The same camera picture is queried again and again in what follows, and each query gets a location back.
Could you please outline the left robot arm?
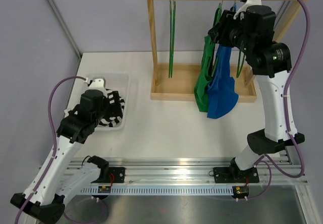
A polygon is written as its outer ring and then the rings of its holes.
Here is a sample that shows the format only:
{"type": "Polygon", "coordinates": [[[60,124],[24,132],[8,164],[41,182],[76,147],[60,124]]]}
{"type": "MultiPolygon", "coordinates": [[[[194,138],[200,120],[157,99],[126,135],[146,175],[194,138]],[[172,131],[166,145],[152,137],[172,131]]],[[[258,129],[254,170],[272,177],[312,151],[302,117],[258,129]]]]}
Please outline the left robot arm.
{"type": "Polygon", "coordinates": [[[92,156],[85,165],[61,183],[71,159],[84,145],[107,111],[108,98],[97,89],[81,94],[80,102],[64,118],[55,134],[56,145],[30,186],[15,193],[10,203],[43,223],[56,223],[66,205],[81,189],[109,177],[109,162],[92,156]]]}

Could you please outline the striped black white tank top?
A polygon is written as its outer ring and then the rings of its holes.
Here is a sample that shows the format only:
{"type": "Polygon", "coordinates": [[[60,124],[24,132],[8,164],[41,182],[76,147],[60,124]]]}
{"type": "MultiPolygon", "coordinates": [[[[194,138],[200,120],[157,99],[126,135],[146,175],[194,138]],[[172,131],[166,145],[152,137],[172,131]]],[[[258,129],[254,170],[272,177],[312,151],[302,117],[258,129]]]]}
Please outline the striped black white tank top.
{"type": "Polygon", "coordinates": [[[106,89],[106,93],[108,98],[107,109],[98,126],[115,128],[122,122],[125,110],[125,100],[116,90],[106,89]]]}

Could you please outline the green hanger of striped top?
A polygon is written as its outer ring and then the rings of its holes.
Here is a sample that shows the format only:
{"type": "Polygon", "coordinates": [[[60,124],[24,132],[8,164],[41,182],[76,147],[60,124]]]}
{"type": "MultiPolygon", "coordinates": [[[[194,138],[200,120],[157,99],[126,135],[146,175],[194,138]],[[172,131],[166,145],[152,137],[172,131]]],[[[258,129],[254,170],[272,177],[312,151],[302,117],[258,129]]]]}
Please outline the green hanger of striped top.
{"type": "MultiPolygon", "coordinates": [[[[242,12],[239,14],[238,18],[242,20],[243,19],[243,15],[242,12]]],[[[243,57],[241,57],[241,51],[239,51],[239,55],[238,55],[238,68],[237,68],[237,73],[236,73],[236,77],[238,78],[242,72],[242,68],[244,66],[244,61],[245,61],[245,55],[243,55],[243,57]]]]}

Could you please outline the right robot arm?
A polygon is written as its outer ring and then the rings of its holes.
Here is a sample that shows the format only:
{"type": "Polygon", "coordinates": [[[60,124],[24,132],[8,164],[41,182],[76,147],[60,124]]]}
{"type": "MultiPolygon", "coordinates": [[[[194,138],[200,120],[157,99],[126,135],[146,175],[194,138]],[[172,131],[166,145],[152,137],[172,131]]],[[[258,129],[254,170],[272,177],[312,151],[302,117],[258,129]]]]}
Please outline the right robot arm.
{"type": "Polygon", "coordinates": [[[264,5],[249,6],[244,12],[224,10],[208,32],[219,45],[236,47],[245,54],[262,95],[265,128],[248,134],[246,148],[225,168],[236,183],[257,183],[255,165],[265,155],[305,141],[293,122],[288,86],[291,56],[284,43],[273,40],[275,19],[272,9],[264,5]]]}

